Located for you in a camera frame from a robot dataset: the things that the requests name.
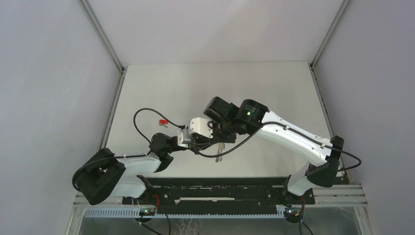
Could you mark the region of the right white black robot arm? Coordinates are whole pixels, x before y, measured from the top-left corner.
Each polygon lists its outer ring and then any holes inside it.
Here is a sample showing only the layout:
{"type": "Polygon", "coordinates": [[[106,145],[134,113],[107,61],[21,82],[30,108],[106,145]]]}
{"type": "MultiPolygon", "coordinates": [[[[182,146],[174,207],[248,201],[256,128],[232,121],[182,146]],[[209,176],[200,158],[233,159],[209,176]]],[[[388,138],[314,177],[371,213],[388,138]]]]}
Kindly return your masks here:
{"type": "Polygon", "coordinates": [[[307,164],[288,177],[283,199],[297,203],[310,188],[330,188],[339,172],[344,139],[339,136],[319,137],[282,119],[267,106],[245,99],[240,106],[214,97],[204,110],[213,125],[215,137],[226,138],[236,134],[259,136],[289,148],[307,164]]]}

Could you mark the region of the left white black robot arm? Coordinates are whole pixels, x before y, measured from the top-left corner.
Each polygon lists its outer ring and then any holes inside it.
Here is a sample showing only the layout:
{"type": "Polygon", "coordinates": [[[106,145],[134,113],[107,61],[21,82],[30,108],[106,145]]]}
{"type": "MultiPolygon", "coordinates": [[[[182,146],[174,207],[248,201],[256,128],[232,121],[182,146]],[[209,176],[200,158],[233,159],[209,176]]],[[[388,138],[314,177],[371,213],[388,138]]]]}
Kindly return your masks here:
{"type": "Polygon", "coordinates": [[[132,197],[147,204],[153,191],[143,174],[164,171],[174,159],[172,152],[187,150],[198,140],[209,143],[212,138],[212,131],[202,135],[182,130],[172,137],[154,134],[146,154],[118,157],[108,148],[100,149],[74,173],[72,185],[90,205],[100,204],[109,197],[132,197]]]}

